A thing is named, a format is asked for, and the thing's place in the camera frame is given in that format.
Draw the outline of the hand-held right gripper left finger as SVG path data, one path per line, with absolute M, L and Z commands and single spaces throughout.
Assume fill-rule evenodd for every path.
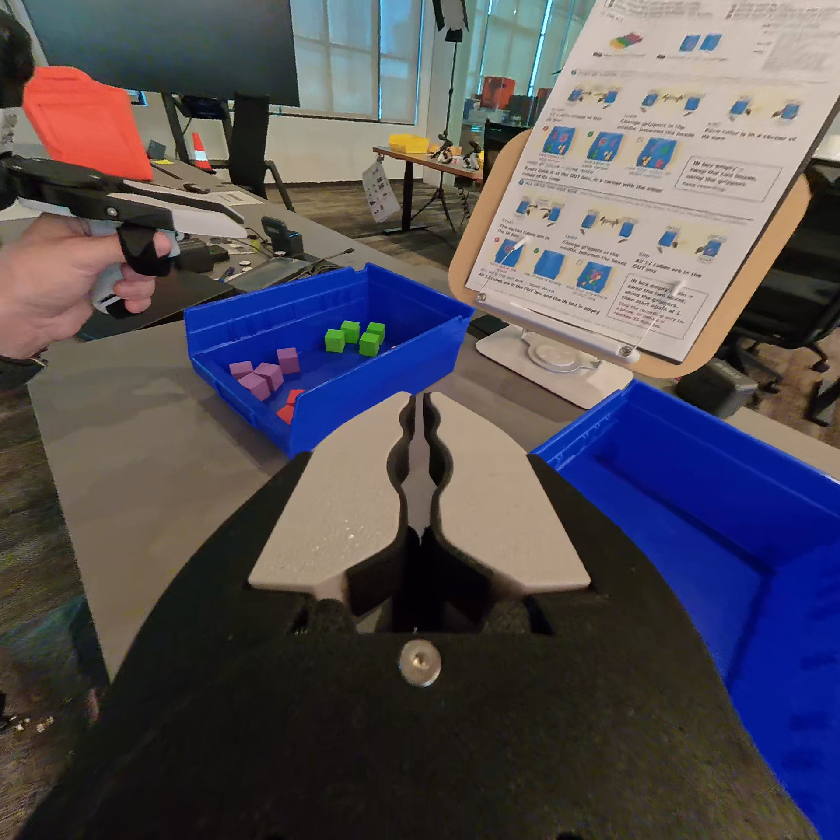
M 402 502 L 388 459 L 413 406 L 397 392 L 312 450 L 248 584 L 276 592 L 351 592 L 350 573 L 397 538 Z

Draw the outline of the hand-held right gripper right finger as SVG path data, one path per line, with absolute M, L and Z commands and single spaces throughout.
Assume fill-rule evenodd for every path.
M 423 395 L 430 525 L 438 544 L 493 595 L 582 591 L 591 576 L 527 451 L 441 392 Z

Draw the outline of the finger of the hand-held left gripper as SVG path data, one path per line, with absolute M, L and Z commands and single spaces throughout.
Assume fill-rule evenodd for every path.
M 173 229 L 178 234 L 219 238 L 247 238 L 245 220 L 229 207 L 206 210 L 194 206 L 172 209 Z
M 167 186 L 160 186 L 152 183 L 141 183 L 134 181 L 121 181 L 120 184 L 108 190 L 110 196 L 122 196 L 139 202 L 141 198 L 158 203 L 165 203 L 168 206 L 190 207 L 201 209 L 206 212 L 224 214 L 233 220 L 244 220 L 245 218 L 224 202 L 219 202 L 215 193 L 193 194 L 175 190 Z

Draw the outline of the blue plastic bin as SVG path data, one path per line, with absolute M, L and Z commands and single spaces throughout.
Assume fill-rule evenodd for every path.
M 652 561 L 767 764 L 838 839 L 838 481 L 639 381 L 532 453 Z
M 351 418 L 397 392 L 417 394 L 455 368 L 475 310 L 431 287 L 367 264 L 299 278 L 184 312 L 187 353 L 194 371 L 246 423 L 284 455 L 312 450 Z M 324 349 L 324 334 L 344 320 L 385 324 L 374 358 L 358 344 Z M 277 362 L 294 347 L 300 373 L 260 402 L 230 375 L 234 362 Z M 289 392 L 302 389 L 290 426 L 276 416 Z

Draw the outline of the grey desk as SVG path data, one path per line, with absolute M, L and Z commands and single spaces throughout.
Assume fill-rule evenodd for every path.
M 448 293 L 447 274 L 412 266 L 288 211 L 239 211 L 260 229 L 283 217 L 309 254 L 370 262 Z M 467 334 L 440 391 L 531 450 L 582 410 L 485 358 Z M 54 344 L 29 394 L 111 679 L 149 611 L 204 541 L 284 456 L 193 370 L 182 322 L 90 343 Z M 838 481 L 838 449 L 743 408 L 726 421 Z

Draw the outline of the person's left hand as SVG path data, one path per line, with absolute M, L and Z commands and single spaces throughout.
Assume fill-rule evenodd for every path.
M 40 215 L 1 251 L 1 355 L 36 356 L 68 340 L 93 312 L 91 290 L 111 266 L 121 271 L 114 285 L 130 313 L 151 305 L 155 278 L 123 262 L 117 235 L 92 236 L 85 220 Z

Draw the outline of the orange plastic box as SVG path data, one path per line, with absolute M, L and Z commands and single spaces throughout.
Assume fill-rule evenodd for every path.
M 126 90 L 71 67 L 37 67 L 23 93 L 23 111 L 54 161 L 135 182 L 152 182 Z

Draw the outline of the black battery charger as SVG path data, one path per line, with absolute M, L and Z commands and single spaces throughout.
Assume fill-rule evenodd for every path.
M 275 256 L 292 259 L 305 256 L 305 246 L 298 231 L 290 229 L 282 220 L 273 216 L 264 215 L 260 222 Z

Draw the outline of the white board stand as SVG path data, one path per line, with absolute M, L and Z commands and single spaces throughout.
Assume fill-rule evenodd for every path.
M 620 366 L 513 325 L 480 339 L 476 350 L 584 410 L 626 388 L 634 378 Z

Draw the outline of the large dark screen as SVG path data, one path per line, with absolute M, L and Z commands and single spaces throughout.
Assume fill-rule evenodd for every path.
M 116 88 L 300 104 L 288 1 L 25 1 L 51 66 Z

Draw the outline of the hanging laminated card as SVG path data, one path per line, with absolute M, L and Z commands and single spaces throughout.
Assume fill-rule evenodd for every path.
M 397 199 L 392 184 L 385 172 L 382 157 L 377 157 L 364 170 L 361 183 L 365 201 L 375 223 L 381 224 L 402 210 L 402 205 Z

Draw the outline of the wooden table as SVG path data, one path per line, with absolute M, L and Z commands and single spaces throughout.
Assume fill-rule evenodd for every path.
M 466 165 L 455 165 L 452 163 L 443 163 L 430 154 L 408 154 L 397 150 L 392 150 L 383 146 L 374 146 L 373 153 L 377 159 L 390 159 L 404 163 L 403 174 L 403 195 L 402 195 L 402 212 L 400 216 L 400 224 L 397 227 L 385 228 L 381 234 L 386 237 L 393 237 L 397 235 L 405 235 L 412 232 L 423 232 L 429 229 L 426 224 L 416 224 L 416 219 L 428 210 L 432 205 L 438 203 L 444 212 L 445 220 L 448 226 L 454 233 L 458 229 L 453 221 L 452 215 L 449 212 L 448 202 L 445 194 L 445 175 L 452 175 L 455 178 L 456 184 L 468 183 L 470 185 L 482 184 L 485 180 L 482 167 L 470 168 Z M 416 211 L 413 210 L 413 195 L 416 167 L 431 170 L 439 175 L 437 188 L 426 203 L 420 206 Z

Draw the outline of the black power brick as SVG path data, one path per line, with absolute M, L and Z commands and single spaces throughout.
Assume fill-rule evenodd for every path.
M 756 381 L 717 358 L 680 377 L 674 387 L 678 399 L 720 419 L 732 417 L 758 392 Z

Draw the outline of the printed instruction sheet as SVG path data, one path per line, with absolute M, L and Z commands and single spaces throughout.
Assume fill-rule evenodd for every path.
M 595 2 L 465 288 L 606 361 L 684 361 L 833 120 L 838 21 Z

